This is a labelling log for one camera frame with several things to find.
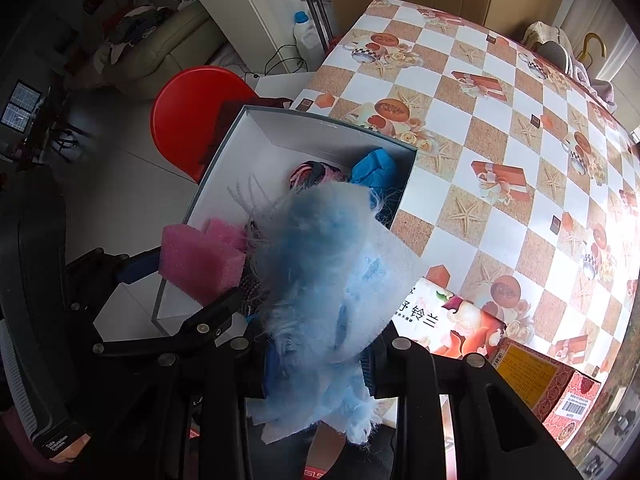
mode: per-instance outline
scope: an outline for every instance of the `metal screw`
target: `metal screw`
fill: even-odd
[[[249,341],[244,337],[236,337],[231,340],[231,348],[234,350],[244,350],[249,346]]]
[[[480,354],[469,354],[466,356],[466,362],[473,368],[482,368],[484,366],[485,359]]]
[[[158,357],[158,364],[160,366],[171,366],[175,363],[175,354],[162,354]]]
[[[408,350],[409,348],[411,348],[411,341],[405,337],[396,337],[391,342],[391,345],[396,350]]]

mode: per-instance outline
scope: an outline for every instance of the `red plastic chair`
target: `red plastic chair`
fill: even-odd
[[[151,136],[166,160],[200,182],[202,159],[214,141],[224,101],[257,97],[236,74],[217,66],[197,66],[172,77],[151,109]]]

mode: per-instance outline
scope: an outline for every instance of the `white bottle with blue cap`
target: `white bottle with blue cap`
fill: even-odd
[[[315,72],[324,61],[324,49],[316,25],[304,10],[296,12],[294,19],[293,37],[296,38],[300,57],[306,61],[309,72]]]

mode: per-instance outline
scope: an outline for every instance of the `blue plush material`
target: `blue plush material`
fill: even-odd
[[[377,212],[367,187],[331,181],[252,211],[250,263],[272,349],[267,397],[247,399],[247,411],[266,423],[267,443],[324,420],[364,444],[380,421],[358,358],[424,269]]]

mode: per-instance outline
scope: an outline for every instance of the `checkered tablecloth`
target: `checkered tablecloth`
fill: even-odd
[[[604,380],[640,267],[640,164],[584,89],[474,23],[375,0],[293,108],[418,148],[392,231],[507,335]]]

